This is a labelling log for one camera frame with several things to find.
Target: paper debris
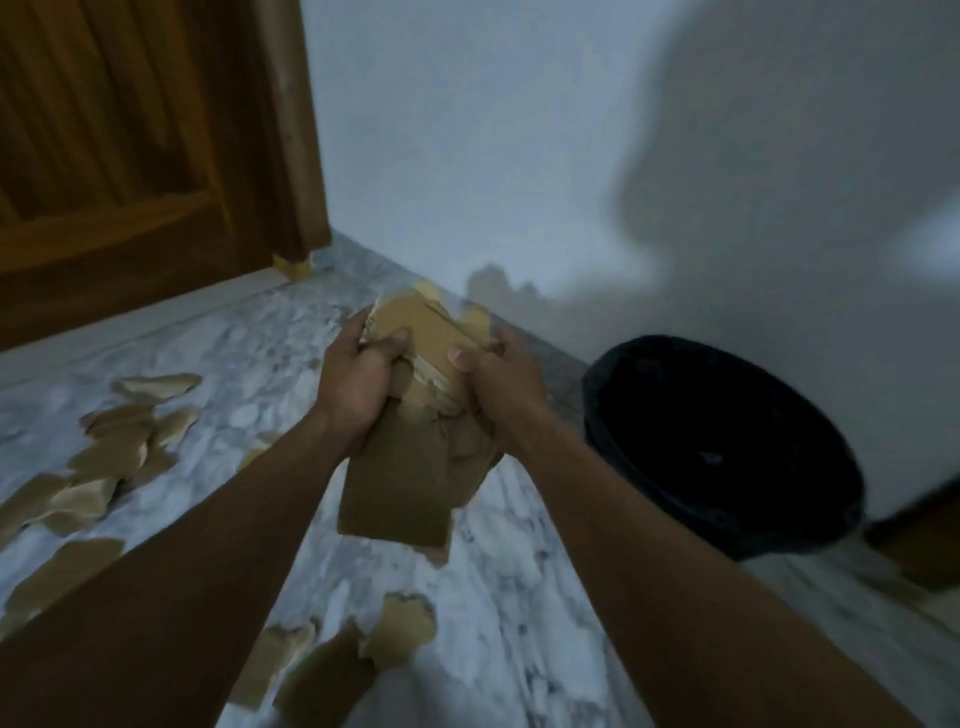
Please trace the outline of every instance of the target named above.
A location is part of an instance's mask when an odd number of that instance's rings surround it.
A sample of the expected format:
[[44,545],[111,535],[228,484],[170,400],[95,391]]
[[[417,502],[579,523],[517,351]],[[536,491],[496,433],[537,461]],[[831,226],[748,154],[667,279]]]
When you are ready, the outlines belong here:
[[253,645],[228,702],[258,710],[276,676],[293,664],[316,637],[313,622],[299,629],[267,627]]
[[60,537],[83,531],[107,513],[116,487],[116,478],[71,485],[50,498],[40,521]]
[[70,481],[62,475],[40,473],[0,503],[0,548],[6,546],[24,525],[40,518],[46,512],[50,498],[69,485]]
[[143,466],[132,478],[121,481],[117,487],[117,496],[125,496],[142,488],[147,483],[153,482],[177,465],[178,462],[180,462],[180,459],[175,452],[168,452],[157,446],[149,446],[147,459],[143,462]]
[[196,407],[184,407],[164,415],[154,425],[151,445],[162,448],[178,445],[190,426],[199,419],[200,410]]
[[84,480],[133,477],[147,459],[151,430],[144,425],[124,425],[104,434],[93,445],[67,461],[67,467]]
[[29,616],[41,612],[74,590],[120,556],[119,539],[89,539],[61,546],[57,553],[14,587],[7,614]]
[[194,374],[125,376],[115,380],[110,388],[128,397],[156,404],[189,392],[203,380],[202,376]]
[[150,425],[154,420],[154,406],[146,402],[121,404],[111,409],[90,412],[80,418],[80,427],[96,439],[121,425]]
[[352,619],[293,668],[274,707],[289,728],[339,728],[373,686],[376,666],[360,657],[363,634]]
[[360,649],[379,671],[406,663],[421,645],[433,642],[437,622],[422,596],[386,595],[370,638]]

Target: black bucket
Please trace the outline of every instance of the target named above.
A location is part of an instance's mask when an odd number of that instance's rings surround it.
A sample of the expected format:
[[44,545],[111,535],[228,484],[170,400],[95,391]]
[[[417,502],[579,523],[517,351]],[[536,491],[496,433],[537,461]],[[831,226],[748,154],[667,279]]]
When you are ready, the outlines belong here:
[[583,378],[587,441],[665,513],[740,561],[827,546],[863,518],[850,446],[758,366],[643,336]]

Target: cardboard piece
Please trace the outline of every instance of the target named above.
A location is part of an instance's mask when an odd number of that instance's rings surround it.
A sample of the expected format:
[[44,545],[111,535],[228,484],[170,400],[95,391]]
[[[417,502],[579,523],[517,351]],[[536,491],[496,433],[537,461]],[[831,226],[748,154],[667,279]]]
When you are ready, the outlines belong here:
[[253,645],[228,702],[259,710],[276,676],[295,662],[316,637],[317,627],[313,622],[298,629],[267,627]]
[[40,473],[0,503],[0,548],[6,546],[27,523],[43,516],[50,498],[69,486],[70,481],[62,475]]
[[143,461],[140,470],[129,480],[120,482],[120,485],[117,486],[116,495],[121,497],[139,490],[148,483],[152,483],[179,462],[180,458],[175,452],[170,452],[156,445],[148,446],[147,459]]
[[469,502],[501,453],[447,360],[455,346],[491,346],[490,316],[473,306],[466,322],[454,321],[432,295],[421,285],[381,297],[366,323],[365,340],[407,327],[410,344],[383,412],[350,458],[337,530],[414,546],[436,565],[446,562],[452,509]]
[[287,675],[274,707],[289,728],[338,728],[373,687],[376,666],[360,657],[362,636],[351,619]]
[[7,614],[29,616],[43,611],[109,566],[120,556],[123,545],[120,539],[89,539],[64,544],[13,588],[7,599]]
[[184,407],[164,415],[154,424],[154,434],[150,438],[151,446],[166,448],[179,445],[186,431],[199,419],[200,410],[196,407]]
[[179,397],[200,384],[204,378],[194,374],[165,376],[125,376],[116,379],[110,389],[136,401],[159,404]]
[[403,665],[436,635],[433,610],[421,596],[386,595],[367,642],[361,647],[363,633],[348,620],[291,670],[274,707],[289,728],[337,728],[380,671]]
[[50,498],[40,521],[62,538],[85,530],[107,513],[116,487],[116,478],[75,483]]
[[115,427],[123,425],[151,425],[154,421],[154,406],[146,402],[121,404],[111,409],[100,409],[83,415],[80,427],[84,433],[97,439]]
[[386,595],[383,611],[360,649],[382,672],[405,664],[422,644],[433,642],[437,622],[422,596]]
[[111,477],[127,480],[136,475],[147,459],[151,432],[145,425],[116,427],[71,457],[66,466],[84,480]]

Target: marble floor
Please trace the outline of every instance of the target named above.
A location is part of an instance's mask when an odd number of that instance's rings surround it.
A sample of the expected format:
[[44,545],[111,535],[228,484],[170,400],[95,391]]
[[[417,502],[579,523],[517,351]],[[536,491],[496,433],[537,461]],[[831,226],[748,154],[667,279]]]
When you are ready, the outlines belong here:
[[[223,484],[257,432],[285,430],[309,405],[309,366],[346,311],[410,274],[348,241],[315,259],[296,285],[257,293],[135,340],[86,355],[0,390],[0,498],[41,471],[63,468],[84,443],[77,419],[117,403],[123,375],[196,372],[204,382],[166,405],[203,410],[180,445],[180,463],[134,493],[83,536],[150,538]],[[577,416],[583,365],[535,342],[553,401]],[[333,478],[270,617],[288,626],[316,617],[321,639],[346,617],[375,618],[383,595],[418,593],[433,604],[436,640],[407,667],[383,674],[348,726],[636,726],[650,724],[590,607],[533,483],[504,460],[457,515],[449,563],[413,550],[337,535],[343,469]],[[0,600],[61,539],[35,526],[0,551]],[[863,588],[816,557],[748,564],[764,583],[869,670],[926,725],[960,726],[960,641]],[[219,725],[278,725],[227,706]]]

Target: door panel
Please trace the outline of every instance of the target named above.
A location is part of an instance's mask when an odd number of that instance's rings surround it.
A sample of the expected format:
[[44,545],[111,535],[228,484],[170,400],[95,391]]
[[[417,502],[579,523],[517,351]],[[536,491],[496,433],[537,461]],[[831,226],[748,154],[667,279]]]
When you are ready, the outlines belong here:
[[251,20],[0,3],[0,350],[303,259]]
[[210,200],[108,247],[3,274],[0,341],[32,341],[235,275],[227,224]]

